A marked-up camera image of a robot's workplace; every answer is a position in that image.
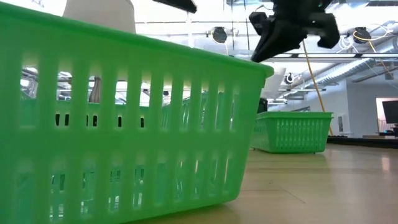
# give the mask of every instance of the basket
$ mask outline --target basket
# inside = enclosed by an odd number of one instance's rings
[[[4,3],[0,31],[0,223],[125,223],[238,196],[270,67]],[[21,97],[27,66],[39,73],[33,100]],[[60,71],[70,102],[55,97]],[[87,102],[90,75],[99,104]]]
[[[251,148],[271,153],[325,150],[331,113],[264,112],[257,115]]]

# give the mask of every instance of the floor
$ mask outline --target floor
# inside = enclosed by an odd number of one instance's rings
[[[328,145],[322,154],[250,151],[233,202],[139,223],[397,223],[398,150]]]

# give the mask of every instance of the wooden floor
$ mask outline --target wooden floor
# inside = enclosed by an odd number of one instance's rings
[[[139,223],[398,223],[398,150],[250,151],[237,200]]]

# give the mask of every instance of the black cable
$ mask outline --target black cable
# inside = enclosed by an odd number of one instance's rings
[[[244,5],[244,19],[246,20],[246,34],[248,35],[248,50],[250,50],[248,17],[246,16],[246,0],[243,0],[243,5]]]
[[[232,50],[235,50],[235,34],[234,34],[234,1],[231,1],[231,20],[232,20]]]

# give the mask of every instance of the computer monitor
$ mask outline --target computer monitor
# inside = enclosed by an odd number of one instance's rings
[[[384,101],[384,116],[387,124],[398,124],[398,100]]]

